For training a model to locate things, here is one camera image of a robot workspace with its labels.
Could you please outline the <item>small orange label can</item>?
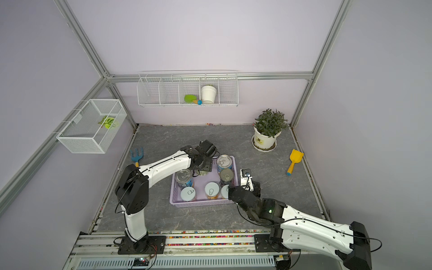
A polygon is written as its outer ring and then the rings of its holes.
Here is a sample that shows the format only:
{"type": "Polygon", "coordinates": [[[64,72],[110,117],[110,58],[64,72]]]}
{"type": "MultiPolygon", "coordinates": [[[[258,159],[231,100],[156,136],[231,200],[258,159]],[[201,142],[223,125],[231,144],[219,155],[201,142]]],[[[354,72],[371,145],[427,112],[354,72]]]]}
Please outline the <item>small orange label can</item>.
{"type": "Polygon", "coordinates": [[[208,200],[218,199],[220,192],[220,185],[215,182],[209,182],[205,186],[205,195],[208,200]]]}

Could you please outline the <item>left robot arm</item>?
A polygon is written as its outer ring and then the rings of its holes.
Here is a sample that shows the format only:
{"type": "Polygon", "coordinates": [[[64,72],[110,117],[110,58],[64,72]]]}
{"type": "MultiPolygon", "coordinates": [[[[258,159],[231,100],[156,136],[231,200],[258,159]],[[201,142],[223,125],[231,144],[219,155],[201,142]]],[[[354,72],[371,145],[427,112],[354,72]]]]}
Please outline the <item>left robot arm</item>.
{"type": "Polygon", "coordinates": [[[145,225],[145,208],[149,202],[149,190],[154,184],[183,169],[192,171],[212,170],[213,156],[217,148],[209,141],[197,147],[185,146],[162,160],[140,167],[129,165],[123,171],[115,188],[118,207],[124,215],[126,236],[133,243],[148,238],[145,225]]]}

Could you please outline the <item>small yellow label can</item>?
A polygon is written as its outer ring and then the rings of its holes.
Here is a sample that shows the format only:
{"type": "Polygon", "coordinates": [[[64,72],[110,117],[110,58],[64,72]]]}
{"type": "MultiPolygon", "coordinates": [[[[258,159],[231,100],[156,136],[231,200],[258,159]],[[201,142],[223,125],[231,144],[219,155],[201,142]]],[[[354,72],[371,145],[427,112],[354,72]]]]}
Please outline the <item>small yellow label can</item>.
{"type": "Polygon", "coordinates": [[[229,195],[228,195],[228,190],[229,190],[229,185],[224,185],[222,188],[221,188],[221,192],[220,192],[220,194],[221,194],[221,197],[223,198],[223,199],[228,199],[228,197],[229,197],[229,195]]]}

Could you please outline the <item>small white empty pot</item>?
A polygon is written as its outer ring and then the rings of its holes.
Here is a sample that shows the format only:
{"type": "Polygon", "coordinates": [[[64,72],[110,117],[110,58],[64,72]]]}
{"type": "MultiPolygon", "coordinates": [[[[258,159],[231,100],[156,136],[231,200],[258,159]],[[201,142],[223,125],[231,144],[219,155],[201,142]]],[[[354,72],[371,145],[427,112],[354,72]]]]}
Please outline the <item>small white empty pot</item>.
{"type": "Polygon", "coordinates": [[[214,104],[217,89],[212,85],[205,85],[201,88],[201,101],[203,104],[214,104]]]}

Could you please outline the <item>small pink label can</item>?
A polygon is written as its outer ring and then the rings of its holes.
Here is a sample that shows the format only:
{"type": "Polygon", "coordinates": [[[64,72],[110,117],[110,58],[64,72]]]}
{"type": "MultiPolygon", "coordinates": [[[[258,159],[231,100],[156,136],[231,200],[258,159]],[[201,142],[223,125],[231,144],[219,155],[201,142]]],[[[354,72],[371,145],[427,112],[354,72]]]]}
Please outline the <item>small pink label can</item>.
{"type": "Polygon", "coordinates": [[[196,199],[196,190],[193,187],[185,187],[182,189],[180,197],[184,202],[194,201],[196,199]]]}

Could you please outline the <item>green toy in side basket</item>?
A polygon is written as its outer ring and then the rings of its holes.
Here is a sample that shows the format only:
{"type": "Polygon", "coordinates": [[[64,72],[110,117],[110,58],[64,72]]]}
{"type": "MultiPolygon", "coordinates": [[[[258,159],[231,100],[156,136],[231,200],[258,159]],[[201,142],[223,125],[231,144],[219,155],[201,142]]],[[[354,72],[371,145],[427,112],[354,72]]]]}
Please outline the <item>green toy in side basket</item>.
{"type": "Polygon", "coordinates": [[[98,125],[100,128],[114,129],[119,126],[119,122],[116,118],[104,116],[98,125]]]}

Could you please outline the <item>blue orange soup can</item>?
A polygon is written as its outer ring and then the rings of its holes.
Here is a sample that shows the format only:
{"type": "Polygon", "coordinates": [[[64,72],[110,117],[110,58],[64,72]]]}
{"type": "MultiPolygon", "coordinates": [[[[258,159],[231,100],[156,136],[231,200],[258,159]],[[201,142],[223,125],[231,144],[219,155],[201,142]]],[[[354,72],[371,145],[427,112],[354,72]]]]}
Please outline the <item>blue orange soup can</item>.
{"type": "Polygon", "coordinates": [[[220,173],[224,169],[231,169],[233,166],[233,159],[229,155],[223,154],[217,158],[217,171],[220,173]]]}

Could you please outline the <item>blue Progresso soup can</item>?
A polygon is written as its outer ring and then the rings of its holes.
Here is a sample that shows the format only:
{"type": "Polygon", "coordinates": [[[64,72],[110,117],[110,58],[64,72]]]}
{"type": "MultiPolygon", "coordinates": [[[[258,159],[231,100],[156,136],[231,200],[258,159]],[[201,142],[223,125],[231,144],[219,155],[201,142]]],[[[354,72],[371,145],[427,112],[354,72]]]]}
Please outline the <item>blue Progresso soup can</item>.
{"type": "Polygon", "coordinates": [[[174,178],[180,189],[194,186],[192,171],[189,169],[183,169],[177,172],[174,178]]]}

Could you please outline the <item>aluminium mounting rail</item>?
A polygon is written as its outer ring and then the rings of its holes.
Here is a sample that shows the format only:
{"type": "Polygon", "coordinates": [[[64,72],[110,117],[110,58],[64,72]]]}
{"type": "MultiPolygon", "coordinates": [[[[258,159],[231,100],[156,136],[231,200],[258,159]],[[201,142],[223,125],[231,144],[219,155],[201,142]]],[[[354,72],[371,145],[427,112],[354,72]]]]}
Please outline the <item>aluminium mounting rail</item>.
{"type": "MultiPolygon", "coordinates": [[[[256,254],[255,235],[268,235],[269,229],[222,229],[198,231],[159,231],[149,233],[150,237],[165,237],[163,244],[156,243],[158,258],[180,256],[212,255],[254,255],[256,254]]],[[[119,245],[124,232],[97,231],[89,235],[78,236],[69,258],[113,258],[148,256],[150,253],[133,253],[126,248],[125,254],[119,254],[119,245]]]]}

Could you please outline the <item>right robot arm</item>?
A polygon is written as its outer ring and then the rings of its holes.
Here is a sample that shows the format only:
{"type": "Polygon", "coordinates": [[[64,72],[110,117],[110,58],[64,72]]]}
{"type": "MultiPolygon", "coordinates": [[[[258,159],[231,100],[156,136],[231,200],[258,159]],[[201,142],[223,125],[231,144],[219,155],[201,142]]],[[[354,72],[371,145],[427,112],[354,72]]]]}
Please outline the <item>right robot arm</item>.
{"type": "Polygon", "coordinates": [[[269,228],[269,243],[277,252],[307,250],[332,257],[349,270],[372,269],[372,237],[364,224],[334,223],[305,214],[284,202],[261,199],[241,186],[230,186],[228,198],[245,219],[269,228]]]}

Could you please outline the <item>blue toy rake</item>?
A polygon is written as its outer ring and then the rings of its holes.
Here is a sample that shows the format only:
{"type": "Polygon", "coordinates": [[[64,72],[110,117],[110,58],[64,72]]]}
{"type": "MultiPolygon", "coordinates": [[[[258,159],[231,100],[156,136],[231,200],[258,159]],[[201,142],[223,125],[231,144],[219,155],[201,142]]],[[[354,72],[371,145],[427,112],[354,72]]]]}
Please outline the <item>blue toy rake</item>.
{"type": "Polygon", "coordinates": [[[136,148],[135,151],[130,150],[130,158],[136,167],[139,167],[139,161],[144,157],[144,150],[142,147],[136,148]]]}

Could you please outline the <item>potted green plant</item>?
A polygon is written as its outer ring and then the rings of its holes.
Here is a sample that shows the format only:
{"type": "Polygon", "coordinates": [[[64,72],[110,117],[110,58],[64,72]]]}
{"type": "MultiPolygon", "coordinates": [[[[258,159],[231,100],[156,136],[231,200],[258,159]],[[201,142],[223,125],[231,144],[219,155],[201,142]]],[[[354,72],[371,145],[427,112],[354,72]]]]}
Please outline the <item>potted green plant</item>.
{"type": "Polygon", "coordinates": [[[253,146],[262,152],[276,148],[277,138],[288,127],[285,114],[278,110],[267,109],[255,119],[253,146]]]}

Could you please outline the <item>yellow toy shovel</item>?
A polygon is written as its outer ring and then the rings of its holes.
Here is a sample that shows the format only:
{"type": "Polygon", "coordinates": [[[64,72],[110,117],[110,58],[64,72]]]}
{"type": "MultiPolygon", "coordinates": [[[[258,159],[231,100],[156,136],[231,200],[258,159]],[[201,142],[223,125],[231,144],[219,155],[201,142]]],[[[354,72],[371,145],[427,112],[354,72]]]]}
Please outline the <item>yellow toy shovel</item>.
{"type": "Polygon", "coordinates": [[[287,174],[288,176],[289,176],[289,175],[292,175],[295,165],[301,162],[303,156],[304,156],[304,154],[303,154],[302,152],[300,152],[300,151],[298,151],[298,150],[296,150],[296,149],[293,149],[293,150],[292,150],[292,152],[291,152],[291,154],[290,154],[290,161],[291,161],[291,164],[290,164],[290,166],[288,167],[288,170],[287,170],[287,172],[286,172],[286,174],[287,174]]]}

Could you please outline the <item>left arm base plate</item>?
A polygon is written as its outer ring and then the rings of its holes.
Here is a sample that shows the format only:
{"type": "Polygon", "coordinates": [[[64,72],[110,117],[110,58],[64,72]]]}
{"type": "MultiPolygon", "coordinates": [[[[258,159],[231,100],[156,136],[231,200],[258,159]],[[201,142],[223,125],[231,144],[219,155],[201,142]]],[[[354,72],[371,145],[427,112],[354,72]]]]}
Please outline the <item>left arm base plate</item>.
{"type": "Polygon", "coordinates": [[[165,249],[166,237],[162,235],[146,236],[138,242],[133,242],[128,236],[124,236],[119,244],[119,255],[138,255],[138,254],[163,254],[165,249]]]}

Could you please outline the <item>dark navy tomato can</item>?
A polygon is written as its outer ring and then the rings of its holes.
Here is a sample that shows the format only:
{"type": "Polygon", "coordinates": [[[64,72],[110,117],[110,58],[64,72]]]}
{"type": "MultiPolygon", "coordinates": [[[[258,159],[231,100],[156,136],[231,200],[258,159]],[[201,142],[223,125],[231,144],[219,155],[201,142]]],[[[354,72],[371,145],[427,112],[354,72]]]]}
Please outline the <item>dark navy tomato can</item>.
{"type": "Polygon", "coordinates": [[[220,171],[219,173],[220,185],[230,185],[234,179],[234,172],[230,168],[226,168],[220,171]]]}

